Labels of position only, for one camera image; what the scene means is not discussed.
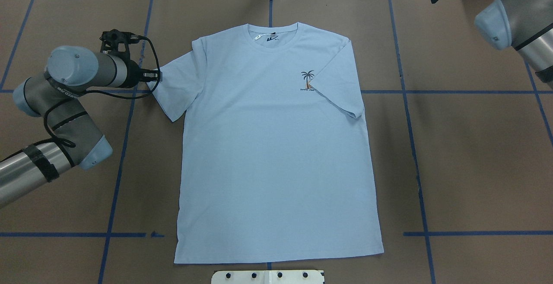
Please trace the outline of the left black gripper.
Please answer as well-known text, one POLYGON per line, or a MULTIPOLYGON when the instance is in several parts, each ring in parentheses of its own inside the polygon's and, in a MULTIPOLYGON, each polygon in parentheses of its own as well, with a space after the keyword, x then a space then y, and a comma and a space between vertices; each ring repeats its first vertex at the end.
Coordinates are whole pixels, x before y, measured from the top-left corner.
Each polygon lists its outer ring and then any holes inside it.
POLYGON ((140 82, 162 82, 162 72, 139 67, 130 69, 130 86, 136 86, 140 82))

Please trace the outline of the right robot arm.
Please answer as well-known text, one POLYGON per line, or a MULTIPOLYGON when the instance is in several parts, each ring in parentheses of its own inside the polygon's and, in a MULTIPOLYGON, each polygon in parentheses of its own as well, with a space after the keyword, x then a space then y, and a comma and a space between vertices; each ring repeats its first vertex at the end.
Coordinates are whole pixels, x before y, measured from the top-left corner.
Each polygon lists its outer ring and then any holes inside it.
POLYGON ((512 47, 552 86, 552 0, 495 0, 474 21, 492 47, 512 47))

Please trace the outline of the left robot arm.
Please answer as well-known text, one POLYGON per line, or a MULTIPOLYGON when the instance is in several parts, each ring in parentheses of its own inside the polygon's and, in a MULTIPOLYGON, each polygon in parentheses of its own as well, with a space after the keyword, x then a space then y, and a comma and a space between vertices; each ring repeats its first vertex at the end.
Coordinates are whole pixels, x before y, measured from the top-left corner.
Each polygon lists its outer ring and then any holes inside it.
POLYGON ((114 50, 94 52, 81 46, 59 46, 43 73, 13 91, 20 111, 40 117, 48 138, 30 144, 1 161, 1 207, 79 166, 89 170, 109 158, 113 149, 79 101, 99 87, 131 88, 162 80, 160 67, 142 69, 114 50))

